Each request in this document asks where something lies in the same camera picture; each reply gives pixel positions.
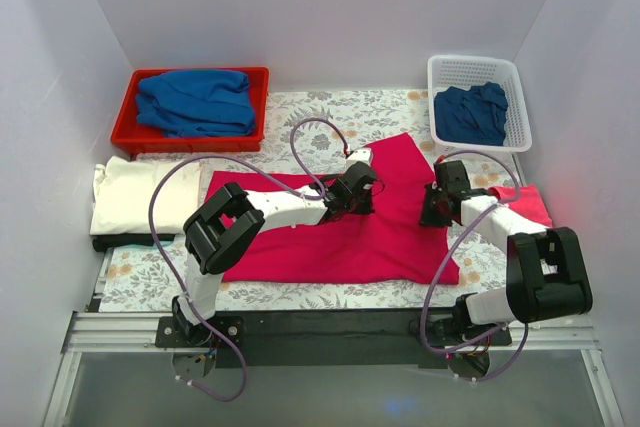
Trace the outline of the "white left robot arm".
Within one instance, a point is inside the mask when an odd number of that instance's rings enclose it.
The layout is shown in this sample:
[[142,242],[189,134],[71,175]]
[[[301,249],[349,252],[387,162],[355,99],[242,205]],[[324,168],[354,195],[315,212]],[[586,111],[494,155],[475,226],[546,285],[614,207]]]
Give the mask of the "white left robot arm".
[[285,227],[316,226],[346,214],[373,212],[374,169],[353,161],[319,185],[273,192],[245,190],[228,182],[184,225],[189,254],[183,292],[172,301],[175,331],[193,347],[205,345],[223,274],[246,254],[256,237]]

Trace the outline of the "crimson red t shirt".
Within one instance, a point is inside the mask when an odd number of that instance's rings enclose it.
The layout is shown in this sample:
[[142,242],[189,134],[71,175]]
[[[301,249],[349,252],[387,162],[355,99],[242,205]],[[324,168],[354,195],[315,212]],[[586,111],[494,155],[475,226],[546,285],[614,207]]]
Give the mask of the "crimson red t shirt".
[[430,283],[448,251],[446,229],[419,223],[425,186],[435,175],[407,133],[370,147],[383,182],[374,189],[373,213],[261,233],[224,281]]

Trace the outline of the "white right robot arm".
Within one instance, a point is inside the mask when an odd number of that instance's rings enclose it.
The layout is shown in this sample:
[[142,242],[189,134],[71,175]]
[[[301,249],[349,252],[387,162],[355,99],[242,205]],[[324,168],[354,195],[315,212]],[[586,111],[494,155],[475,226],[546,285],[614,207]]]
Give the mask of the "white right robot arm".
[[435,180],[426,187],[420,222],[427,227],[458,224],[475,232],[506,256],[506,284],[456,300],[445,332],[462,347],[474,345],[513,321],[532,322],[583,315],[593,307],[593,293],[577,234],[550,228],[511,207],[521,198],[514,186],[498,198],[471,185],[464,163],[453,154],[434,165]]

